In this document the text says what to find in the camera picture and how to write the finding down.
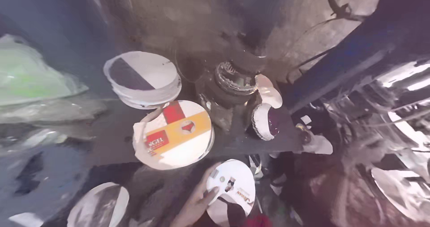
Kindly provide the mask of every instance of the purple printed area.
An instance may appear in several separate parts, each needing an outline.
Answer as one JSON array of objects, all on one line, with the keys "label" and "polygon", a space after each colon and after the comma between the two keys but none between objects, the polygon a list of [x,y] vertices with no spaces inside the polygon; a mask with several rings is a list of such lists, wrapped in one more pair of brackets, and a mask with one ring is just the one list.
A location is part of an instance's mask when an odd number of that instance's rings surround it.
[{"label": "purple printed area", "polygon": [[151,90],[155,89],[126,61],[119,58],[109,69],[110,77],[119,85],[130,89]]},{"label": "purple printed area", "polygon": [[269,122],[269,131],[272,136],[276,136],[279,133],[279,114],[272,107],[267,112],[267,120]]}]

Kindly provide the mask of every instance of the yellow printed stripe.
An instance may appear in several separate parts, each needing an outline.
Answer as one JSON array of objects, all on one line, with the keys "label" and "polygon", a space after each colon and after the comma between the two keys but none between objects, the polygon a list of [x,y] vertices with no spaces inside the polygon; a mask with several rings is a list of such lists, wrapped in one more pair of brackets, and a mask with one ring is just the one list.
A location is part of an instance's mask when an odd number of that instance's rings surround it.
[{"label": "yellow printed stripe", "polygon": [[[192,121],[195,124],[195,131],[190,134],[185,134],[182,130],[182,123],[185,121]],[[156,155],[160,155],[165,153],[178,145],[191,140],[192,138],[199,136],[209,130],[211,130],[212,125],[209,118],[209,115],[206,111],[200,112],[193,116],[175,121],[170,123],[169,125],[163,126],[153,131],[149,131],[146,135],[151,135],[153,133],[165,130],[167,134],[167,138],[169,139],[169,143],[155,149],[154,152]]]}]

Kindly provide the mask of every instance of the finger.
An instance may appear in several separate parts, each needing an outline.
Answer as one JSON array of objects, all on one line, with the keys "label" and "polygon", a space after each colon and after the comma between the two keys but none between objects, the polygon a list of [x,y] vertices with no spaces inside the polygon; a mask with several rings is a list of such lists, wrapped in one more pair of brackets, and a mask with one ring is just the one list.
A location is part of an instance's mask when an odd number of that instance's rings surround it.
[{"label": "finger", "polygon": [[215,168],[217,166],[219,166],[220,164],[221,163],[215,163],[205,171],[202,179],[197,184],[197,186],[194,188],[193,193],[190,196],[191,201],[197,202],[198,200],[200,200],[203,197],[203,193],[206,191],[206,182],[208,181],[209,176],[215,170]]},{"label": "finger", "polygon": [[214,187],[212,188],[212,190],[199,201],[199,204],[202,205],[202,208],[207,208],[209,203],[214,199],[214,197],[216,197],[217,193],[219,191],[219,187]]},{"label": "finger", "polygon": [[221,165],[221,162],[219,162],[219,163],[215,163],[215,164],[213,164],[210,168],[208,168],[208,169],[205,171],[205,174],[203,174],[203,177],[202,177],[201,182],[204,182],[204,183],[206,184],[206,182],[207,182],[207,180],[208,180],[209,176],[211,175],[211,173],[212,173],[212,172],[215,170],[215,168],[217,168],[219,165]]}]

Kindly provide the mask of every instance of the red printed label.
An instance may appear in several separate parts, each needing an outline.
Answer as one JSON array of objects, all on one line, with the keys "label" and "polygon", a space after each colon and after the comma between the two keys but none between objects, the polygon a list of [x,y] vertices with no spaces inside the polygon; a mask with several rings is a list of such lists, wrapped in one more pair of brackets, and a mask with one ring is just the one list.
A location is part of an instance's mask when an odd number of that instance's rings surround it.
[{"label": "red printed label", "polygon": [[169,139],[167,138],[166,132],[158,131],[146,137],[146,146],[149,151],[154,151],[164,145],[169,143]]}]

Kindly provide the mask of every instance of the stack of paper discs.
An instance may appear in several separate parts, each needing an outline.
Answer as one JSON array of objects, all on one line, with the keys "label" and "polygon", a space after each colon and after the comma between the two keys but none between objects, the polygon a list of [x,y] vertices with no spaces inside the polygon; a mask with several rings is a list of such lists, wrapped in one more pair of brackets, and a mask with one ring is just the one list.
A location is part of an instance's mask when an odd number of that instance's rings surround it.
[{"label": "stack of paper discs", "polygon": [[172,101],[182,87],[175,65],[153,53],[129,51],[108,60],[103,71],[121,101],[136,109]]},{"label": "stack of paper discs", "polygon": [[156,119],[136,123],[133,129],[137,159],[159,170],[197,162],[215,139],[208,113],[191,101],[170,102]]}]

